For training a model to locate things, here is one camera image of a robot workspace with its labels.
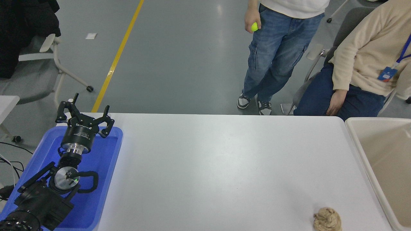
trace blue jeans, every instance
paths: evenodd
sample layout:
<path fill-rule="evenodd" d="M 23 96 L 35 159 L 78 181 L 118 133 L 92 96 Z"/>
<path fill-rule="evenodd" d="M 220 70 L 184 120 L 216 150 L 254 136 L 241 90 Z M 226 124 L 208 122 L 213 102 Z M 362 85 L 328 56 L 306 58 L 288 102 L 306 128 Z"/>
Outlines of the blue jeans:
<path fill-rule="evenodd" d="M 291 77 L 324 14 L 306 19 L 291 18 L 260 4 L 261 29 L 249 46 L 248 70 L 242 90 L 245 97 L 258 94 L 269 102 Z"/>
<path fill-rule="evenodd" d="M 296 116 L 325 116 L 334 91 L 332 72 L 334 66 L 325 65 L 321 72 L 308 86 L 300 104 L 294 110 Z M 372 92 L 363 91 L 350 85 L 342 108 L 337 116 L 344 121 L 350 117 L 376 117 L 384 106 L 385 97 Z"/>

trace tennis ball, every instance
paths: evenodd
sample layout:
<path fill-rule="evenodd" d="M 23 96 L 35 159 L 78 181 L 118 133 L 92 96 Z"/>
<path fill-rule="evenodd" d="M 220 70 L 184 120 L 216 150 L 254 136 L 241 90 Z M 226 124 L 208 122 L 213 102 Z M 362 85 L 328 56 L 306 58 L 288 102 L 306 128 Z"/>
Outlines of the tennis ball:
<path fill-rule="evenodd" d="M 253 25 L 251 25 L 251 30 L 252 31 L 258 30 L 257 22 L 255 22 L 255 23 L 253 23 Z"/>

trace shoelace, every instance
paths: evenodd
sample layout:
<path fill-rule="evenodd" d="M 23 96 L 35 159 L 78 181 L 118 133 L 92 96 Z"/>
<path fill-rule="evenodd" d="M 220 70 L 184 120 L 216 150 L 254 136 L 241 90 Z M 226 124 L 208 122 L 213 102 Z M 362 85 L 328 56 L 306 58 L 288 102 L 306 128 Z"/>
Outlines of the shoelace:
<path fill-rule="evenodd" d="M 265 108 L 269 108 L 271 107 L 271 103 L 270 102 L 261 102 L 261 108 L 265 109 Z"/>
<path fill-rule="evenodd" d="M 243 99 L 246 99 L 248 101 L 250 101 L 250 98 L 245 97 L 244 95 L 242 95 Z"/>

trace yellow floor line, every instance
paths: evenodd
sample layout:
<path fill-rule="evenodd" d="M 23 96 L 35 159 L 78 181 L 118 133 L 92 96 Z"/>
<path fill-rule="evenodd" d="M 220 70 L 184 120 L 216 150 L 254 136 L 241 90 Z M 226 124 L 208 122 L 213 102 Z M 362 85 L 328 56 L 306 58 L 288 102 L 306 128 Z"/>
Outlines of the yellow floor line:
<path fill-rule="evenodd" d="M 115 68 L 117 67 L 118 61 L 120 60 L 121 54 L 123 53 L 124 47 L 127 43 L 127 40 L 130 36 L 131 30 L 133 29 L 134 23 L 136 22 L 137 16 L 140 13 L 140 9 L 143 6 L 144 0 L 140 0 L 139 6 L 136 9 L 136 12 L 134 13 L 133 19 L 131 20 L 129 27 L 127 28 L 127 32 L 124 35 L 123 41 L 120 44 L 120 47 L 118 48 L 117 54 L 115 55 L 114 61 L 111 64 L 111 68 L 109 73 L 107 74 L 106 80 L 103 83 L 103 86 L 100 90 L 99 95 L 97 96 L 96 102 L 94 103 L 93 109 L 91 109 L 91 112 L 97 112 L 97 110 L 100 107 L 100 104 L 103 100 L 104 94 L 106 94 L 107 87 L 109 86 L 111 77 L 114 74 Z"/>

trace hand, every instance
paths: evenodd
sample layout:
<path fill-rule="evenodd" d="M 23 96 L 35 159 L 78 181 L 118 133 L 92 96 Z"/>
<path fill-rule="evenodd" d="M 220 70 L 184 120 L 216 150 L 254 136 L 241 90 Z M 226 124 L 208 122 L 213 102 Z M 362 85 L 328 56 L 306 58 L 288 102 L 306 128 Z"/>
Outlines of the hand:
<path fill-rule="evenodd" d="M 254 33 L 251 30 L 251 25 L 253 25 L 253 23 L 255 22 L 257 22 L 258 29 L 261 29 L 260 13 L 258 12 L 257 7 L 249 7 L 247 9 L 247 12 L 245 13 L 245 17 L 244 17 L 244 22 L 245 22 L 245 30 L 248 31 L 250 34 Z"/>
<path fill-rule="evenodd" d="M 346 95 L 347 95 L 347 90 L 341 90 L 341 89 L 335 90 L 334 94 L 331 97 L 330 106 L 328 107 L 328 110 L 326 113 L 328 116 L 334 116 L 339 112 L 339 110 L 342 107 L 342 104 L 344 103 Z"/>

